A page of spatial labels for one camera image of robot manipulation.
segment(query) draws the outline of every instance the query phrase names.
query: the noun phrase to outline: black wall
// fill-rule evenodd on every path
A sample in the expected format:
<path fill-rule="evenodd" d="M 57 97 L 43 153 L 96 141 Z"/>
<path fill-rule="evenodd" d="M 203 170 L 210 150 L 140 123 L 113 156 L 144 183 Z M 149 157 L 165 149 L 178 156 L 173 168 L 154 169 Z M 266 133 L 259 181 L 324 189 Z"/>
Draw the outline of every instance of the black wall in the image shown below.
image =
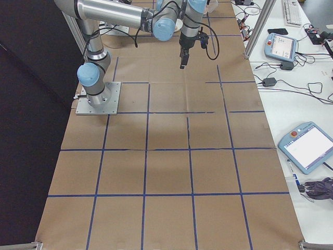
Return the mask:
<path fill-rule="evenodd" d="M 82 56 L 53 1 L 0 2 L 0 245 L 34 241 Z"/>

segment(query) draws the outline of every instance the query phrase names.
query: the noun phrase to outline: blue joint cap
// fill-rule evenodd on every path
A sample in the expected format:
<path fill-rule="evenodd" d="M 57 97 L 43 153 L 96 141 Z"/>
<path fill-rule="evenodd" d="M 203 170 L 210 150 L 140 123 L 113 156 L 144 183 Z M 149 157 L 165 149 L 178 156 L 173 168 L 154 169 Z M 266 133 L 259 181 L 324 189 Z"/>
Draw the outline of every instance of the blue joint cap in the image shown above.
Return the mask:
<path fill-rule="evenodd" d="M 78 68 L 78 78 L 84 87 L 91 87 L 98 81 L 99 69 L 91 62 L 85 63 Z"/>
<path fill-rule="evenodd" d="M 188 0 L 188 3 L 196 12 L 203 13 L 207 0 Z"/>
<path fill-rule="evenodd" d="M 159 11 L 161 9 L 161 6 L 163 4 L 164 0 L 157 0 L 156 2 L 156 10 Z"/>
<path fill-rule="evenodd" d="M 160 41 L 169 40 L 173 32 L 175 32 L 176 24 L 170 18 L 162 18 L 158 20 L 152 27 L 152 33 Z"/>

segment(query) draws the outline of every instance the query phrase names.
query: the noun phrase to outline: keyboard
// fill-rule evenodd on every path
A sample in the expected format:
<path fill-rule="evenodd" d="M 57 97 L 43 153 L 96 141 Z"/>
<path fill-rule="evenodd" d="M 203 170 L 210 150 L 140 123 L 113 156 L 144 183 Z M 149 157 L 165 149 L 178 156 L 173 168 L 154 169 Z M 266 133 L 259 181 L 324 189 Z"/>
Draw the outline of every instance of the keyboard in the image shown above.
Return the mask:
<path fill-rule="evenodd" d="M 297 0 L 282 0 L 287 26 L 302 27 L 302 20 Z"/>

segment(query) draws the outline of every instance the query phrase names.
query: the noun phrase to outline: grid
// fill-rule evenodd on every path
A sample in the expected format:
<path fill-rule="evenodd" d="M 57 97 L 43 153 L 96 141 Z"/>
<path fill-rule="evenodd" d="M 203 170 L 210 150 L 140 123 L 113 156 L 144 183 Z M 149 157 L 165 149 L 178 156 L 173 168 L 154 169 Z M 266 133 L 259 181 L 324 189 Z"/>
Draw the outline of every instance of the grid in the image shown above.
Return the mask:
<path fill-rule="evenodd" d="M 217 62 L 194 49 L 186 71 L 175 72 L 177 58 L 152 56 L 158 43 L 135 57 L 130 48 L 112 51 L 106 78 L 123 83 L 119 113 L 72 112 L 36 237 L 48 249 L 63 241 L 86 250 L 298 249 L 302 236 L 251 68 L 238 30 L 222 21 L 236 23 L 231 11 L 220 2 L 204 19 L 221 46 L 235 47 L 222 48 Z M 131 67 L 138 62 L 149 70 Z M 161 62 L 168 64 L 156 76 Z M 70 240 L 64 224 L 76 225 Z"/>

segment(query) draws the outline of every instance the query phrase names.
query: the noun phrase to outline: white table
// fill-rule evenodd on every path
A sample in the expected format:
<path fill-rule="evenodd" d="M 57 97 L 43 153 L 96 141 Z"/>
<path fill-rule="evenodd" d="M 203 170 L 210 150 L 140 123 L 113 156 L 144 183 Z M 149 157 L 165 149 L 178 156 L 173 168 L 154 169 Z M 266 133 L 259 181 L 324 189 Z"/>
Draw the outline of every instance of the white table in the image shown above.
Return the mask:
<path fill-rule="evenodd" d="M 264 4 L 264 0 L 254 0 L 254 2 L 261 7 Z M 238 7 L 233 6 L 233 8 L 236 14 L 240 12 Z M 250 9 L 247 9 L 247 11 L 250 14 L 255 13 L 255 11 L 252 12 Z M 301 7 L 300 12 L 302 23 L 310 23 Z M 258 16 L 250 16 L 245 21 L 245 24 L 250 26 L 250 28 L 254 28 L 257 19 Z M 269 67 L 261 67 L 260 69 L 255 69 L 255 67 L 264 62 L 270 64 L 277 62 L 277 60 L 267 58 L 264 55 L 264 44 L 268 36 L 267 29 L 273 28 L 286 28 L 289 32 L 287 36 L 297 40 L 306 36 L 303 28 L 285 26 L 282 1 L 277 0 L 250 56 L 253 73 L 261 79 L 266 78 L 267 75 L 274 70 Z M 298 51 L 302 53 L 327 54 L 324 47 L 321 45 L 313 45 L 308 37 L 299 42 Z M 316 57 L 325 59 L 317 60 L 312 65 L 306 64 L 304 67 L 297 66 L 292 71 L 278 69 L 270 77 L 275 77 L 276 80 L 282 79 L 298 87 L 306 87 L 308 82 L 321 82 L 323 84 L 323 92 L 319 97 L 327 98 L 333 93 L 333 81 L 331 79 L 333 60 L 328 56 Z M 282 82 L 278 82 L 274 88 L 295 90 Z M 307 121 L 314 121 L 326 133 L 333 136 L 333 105 L 324 105 L 312 97 L 296 93 L 268 90 L 259 91 L 276 145 L 283 135 L 299 124 Z M 331 233 L 333 231 L 333 200 L 327 199 L 311 203 L 301 196 L 297 189 L 295 179 L 292 177 L 290 167 L 286 163 L 287 157 L 280 151 L 278 151 L 278 155 L 304 239 L 309 243 L 333 244 L 333 236 Z M 326 162 L 333 166 L 333 157 Z M 319 166 L 309 175 L 302 174 L 296 167 L 294 167 L 294 170 L 300 183 L 304 183 L 308 180 L 315 181 L 322 180 L 325 177 L 333 177 L 333 171 L 324 166 Z"/>

